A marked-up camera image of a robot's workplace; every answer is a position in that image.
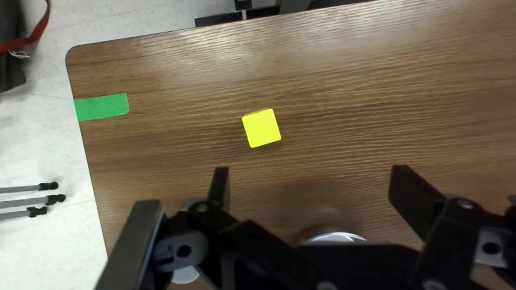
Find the yellow square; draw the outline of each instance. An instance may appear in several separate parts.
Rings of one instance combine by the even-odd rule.
[[[274,110],[262,110],[242,118],[249,147],[257,149],[281,141]]]

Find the wood grain surface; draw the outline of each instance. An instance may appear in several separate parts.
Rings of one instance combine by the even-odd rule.
[[[233,215],[287,242],[337,226],[421,247],[387,202],[392,165],[500,215],[516,192],[515,0],[376,0],[94,44],[68,70],[76,99],[131,100],[81,125],[108,250],[134,202],[175,213],[216,166]],[[250,150],[241,116],[262,108],[284,141]]]

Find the black mechanical part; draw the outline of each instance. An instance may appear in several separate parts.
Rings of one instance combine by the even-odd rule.
[[[447,199],[408,166],[394,166],[389,202],[407,224],[426,239]]]
[[[60,189],[60,184],[58,183],[44,183],[44,184],[39,184],[39,191],[57,191]]]
[[[37,218],[37,216],[47,215],[49,208],[47,207],[42,207],[42,208],[31,207],[31,208],[28,208],[28,213],[29,213],[29,218]]]
[[[66,195],[49,195],[47,197],[47,207],[63,203],[66,200]]]
[[[208,202],[229,212],[229,197],[229,168],[216,168],[208,192]]]
[[[421,253],[371,244],[292,249],[224,212],[229,171],[218,168],[208,199],[171,220],[158,202],[137,203],[97,289],[166,289],[175,271],[191,266],[224,290],[484,289],[471,281],[474,263],[515,286],[515,216],[445,199],[408,166],[394,166],[389,199],[426,242]]]
[[[318,10],[318,9],[350,5],[350,4],[360,4],[360,2],[370,2],[370,0],[278,0],[276,5],[262,7],[262,9],[254,9],[250,0],[242,0],[242,2],[236,0],[236,10],[237,10],[236,13],[197,18],[195,28],[242,21],[244,10],[247,13],[245,20],[255,20],[255,18],[266,18],[273,15],[297,13],[305,10]]]
[[[165,221],[160,202],[137,202],[134,205],[97,290],[168,287],[171,274],[162,274],[152,265],[152,252]]]

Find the green strip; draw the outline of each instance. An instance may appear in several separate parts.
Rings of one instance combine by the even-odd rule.
[[[115,94],[95,99],[78,99],[76,113],[79,123],[126,116],[129,115],[128,94]]]

